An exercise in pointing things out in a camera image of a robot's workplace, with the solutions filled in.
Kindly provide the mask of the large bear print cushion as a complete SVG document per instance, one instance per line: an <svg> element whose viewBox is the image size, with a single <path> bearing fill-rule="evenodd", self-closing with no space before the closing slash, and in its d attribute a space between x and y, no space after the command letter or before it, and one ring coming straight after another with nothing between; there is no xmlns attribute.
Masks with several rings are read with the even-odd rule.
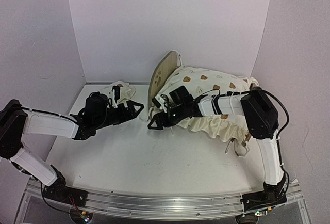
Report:
<svg viewBox="0 0 330 224"><path fill-rule="evenodd" d="M205 132L233 145L236 155L244 157L251 135L240 100L258 86L253 77L185 66L181 55L170 51L153 72L146 120L154 130L179 126Z"/></svg>

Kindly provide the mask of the small bear print pillow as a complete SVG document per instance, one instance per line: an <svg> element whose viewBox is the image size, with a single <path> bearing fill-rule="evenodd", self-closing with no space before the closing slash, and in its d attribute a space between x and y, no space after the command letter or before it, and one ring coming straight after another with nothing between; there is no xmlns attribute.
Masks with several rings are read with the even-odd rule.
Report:
<svg viewBox="0 0 330 224"><path fill-rule="evenodd" d="M112 88L113 86L120 87L120 96L119 99L116 100L117 103L121 103L123 101L128 101L133 98L136 93L136 88L130 85L128 82L124 81L116 81L107 85L100 89L100 93L107 95L108 97L112 97Z"/></svg>

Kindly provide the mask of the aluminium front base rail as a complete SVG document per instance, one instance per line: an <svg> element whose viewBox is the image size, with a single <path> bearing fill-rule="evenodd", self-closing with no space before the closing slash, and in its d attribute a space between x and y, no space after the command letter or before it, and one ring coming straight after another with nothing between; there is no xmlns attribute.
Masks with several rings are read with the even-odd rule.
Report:
<svg viewBox="0 0 330 224"><path fill-rule="evenodd" d="M257 223L311 223L297 181L290 184L286 202L272 207L249 209L242 193L197 195L139 195L95 189L73 189L74 202L42 197L40 183L30 179L21 198L14 223L90 223L120 220L164 222L226 221L247 219Z"/></svg>

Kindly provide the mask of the wooden pet bed frame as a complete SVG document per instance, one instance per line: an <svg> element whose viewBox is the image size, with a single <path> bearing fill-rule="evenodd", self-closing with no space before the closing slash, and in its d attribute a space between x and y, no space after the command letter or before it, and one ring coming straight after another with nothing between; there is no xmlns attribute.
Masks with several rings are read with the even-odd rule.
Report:
<svg viewBox="0 0 330 224"><path fill-rule="evenodd" d="M169 93L180 86L185 86L194 97L208 92L209 94L226 93L228 91L248 91L259 83L253 77L234 76L220 71L184 66L177 51L169 52L157 65L148 90L148 119L160 112L152 103L157 94ZM213 115L202 118L186 118L178 126L192 132L205 132L211 138L219 138L222 142L235 139L239 143L250 140L251 135L245 118L241 115Z"/></svg>

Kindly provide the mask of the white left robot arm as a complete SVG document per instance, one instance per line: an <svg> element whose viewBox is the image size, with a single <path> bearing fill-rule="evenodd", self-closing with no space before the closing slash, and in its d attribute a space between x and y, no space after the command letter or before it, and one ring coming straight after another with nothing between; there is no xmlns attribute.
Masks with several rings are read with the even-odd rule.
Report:
<svg viewBox="0 0 330 224"><path fill-rule="evenodd" d="M136 119L144 109L142 103L132 100L118 103L118 100L116 92L110 95L93 92L79 113L69 116L27 108L19 100L10 100L1 110L1 158L38 179L47 198L72 202L76 194L67 187L62 173L29 151L22 137L41 134L83 141L95 136L99 129Z"/></svg>

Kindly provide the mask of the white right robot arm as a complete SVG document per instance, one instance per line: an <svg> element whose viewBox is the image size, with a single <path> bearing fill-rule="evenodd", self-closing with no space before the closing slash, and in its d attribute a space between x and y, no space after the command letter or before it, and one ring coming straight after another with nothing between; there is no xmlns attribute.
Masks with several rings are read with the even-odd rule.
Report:
<svg viewBox="0 0 330 224"><path fill-rule="evenodd" d="M151 118L148 129L163 130L179 124L186 118L212 115L241 115L245 118L249 134L256 139L263 162L265 179L263 190L242 195L244 211L264 210L287 201L289 174L284 169L279 135L278 111L273 94L252 87L248 91L211 94L210 91L193 97L186 87L180 86L168 96L157 95L152 102L160 109Z"/></svg>

